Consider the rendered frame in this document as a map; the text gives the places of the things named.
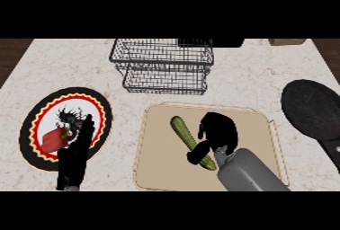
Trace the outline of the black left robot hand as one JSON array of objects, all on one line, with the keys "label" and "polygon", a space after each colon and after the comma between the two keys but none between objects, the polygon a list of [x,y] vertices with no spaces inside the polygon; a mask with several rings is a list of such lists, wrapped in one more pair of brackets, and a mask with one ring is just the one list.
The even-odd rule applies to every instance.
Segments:
[{"label": "black left robot hand", "polygon": [[92,115],[86,116],[79,138],[69,148],[58,151],[60,176],[57,190],[66,190],[69,186],[80,187],[86,176],[88,152],[95,132]]}]

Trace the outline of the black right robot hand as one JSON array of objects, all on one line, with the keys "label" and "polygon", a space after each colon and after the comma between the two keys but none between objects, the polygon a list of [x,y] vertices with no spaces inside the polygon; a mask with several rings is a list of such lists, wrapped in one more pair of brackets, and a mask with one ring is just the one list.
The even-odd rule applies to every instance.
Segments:
[{"label": "black right robot hand", "polygon": [[216,112],[208,112],[200,124],[199,138],[206,140],[188,152],[188,160],[199,164],[211,151],[227,146],[225,155],[231,155],[239,146],[239,130],[233,119]]}]

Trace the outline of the green squash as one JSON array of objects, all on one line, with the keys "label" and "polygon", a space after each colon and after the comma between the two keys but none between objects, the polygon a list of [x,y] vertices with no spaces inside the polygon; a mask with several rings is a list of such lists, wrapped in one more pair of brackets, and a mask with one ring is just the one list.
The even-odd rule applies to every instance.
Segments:
[{"label": "green squash", "polygon": [[216,170],[216,163],[209,156],[211,152],[211,146],[209,142],[197,142],[193,134],[190,132],[185,120],[175,116],[171,119],[171,126],[177,132],[177,135],[179,136],[182,142],[185,143],[187,147],[190,148],[188,151],[188,161],[194,165],[200,165],[205,169],[215,171]]}]

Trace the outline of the beige tray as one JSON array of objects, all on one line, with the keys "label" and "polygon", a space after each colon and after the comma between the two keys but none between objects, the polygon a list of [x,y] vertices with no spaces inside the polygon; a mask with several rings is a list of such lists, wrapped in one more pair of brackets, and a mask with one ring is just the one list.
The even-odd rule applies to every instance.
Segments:
[{"label": "beige tray", "polygon": [[171,119],[179,116],[185,120],[191,134],[197,135],[203,116],[211,111],[231,117],[239,130],[239,146],[255,152],[281,181],[290,181],[276,121],[264,113],[243,107],[165,102],[151,105],[145,110],[135,163],[135,183],[140,189],[177,191],[225,189],[216,172],[190,164],[187,160],[190,149],[171,126]]}]

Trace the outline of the red bell pepper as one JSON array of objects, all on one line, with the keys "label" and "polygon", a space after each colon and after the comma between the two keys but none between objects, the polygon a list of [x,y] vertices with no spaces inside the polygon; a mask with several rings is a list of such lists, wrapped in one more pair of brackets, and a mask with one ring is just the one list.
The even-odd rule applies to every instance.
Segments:
[{"label": "red bell pepper", "polygon": [[43,135],[42,149],[45,152],[52,153],[60,151],[69,145],[70,130],[67,128],[57,128]]}]

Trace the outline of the black rimmed decorated plate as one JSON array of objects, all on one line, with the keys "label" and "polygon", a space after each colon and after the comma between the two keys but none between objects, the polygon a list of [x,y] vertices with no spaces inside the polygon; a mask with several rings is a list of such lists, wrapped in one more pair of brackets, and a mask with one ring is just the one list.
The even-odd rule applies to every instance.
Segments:
[{"label": "black rimmed decorated plate", "polygon": [[83,121],[86,115],[95,121],[95,134],[88,158],[103,148],[113,126],[111,105],[104,95],[85,87],[70,87],[55,91],[36,104],[20,130],[20,151],[27,163],[46,172],[60,169],[58,152],[43,150],[45,135],[57,128],[72,128],[72,123]]}]

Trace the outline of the black frying pan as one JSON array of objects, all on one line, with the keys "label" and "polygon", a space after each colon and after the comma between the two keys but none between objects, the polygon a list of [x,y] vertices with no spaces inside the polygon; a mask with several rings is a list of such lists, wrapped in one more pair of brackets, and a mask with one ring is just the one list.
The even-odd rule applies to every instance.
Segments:
[{"label": "black frying pan", "polygon": [[315,81],[295,80],[281,92],[281,110],[301,133],[318,141],[340,173],[340,95]]}]

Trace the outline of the brown wooden box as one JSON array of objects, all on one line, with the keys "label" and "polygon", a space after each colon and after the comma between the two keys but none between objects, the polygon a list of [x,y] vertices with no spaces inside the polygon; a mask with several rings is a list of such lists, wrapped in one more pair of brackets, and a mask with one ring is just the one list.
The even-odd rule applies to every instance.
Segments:
[{"label": "brown wooden box", "polygon": [[271,46],[302,45],[308,39],[268,39]]}]

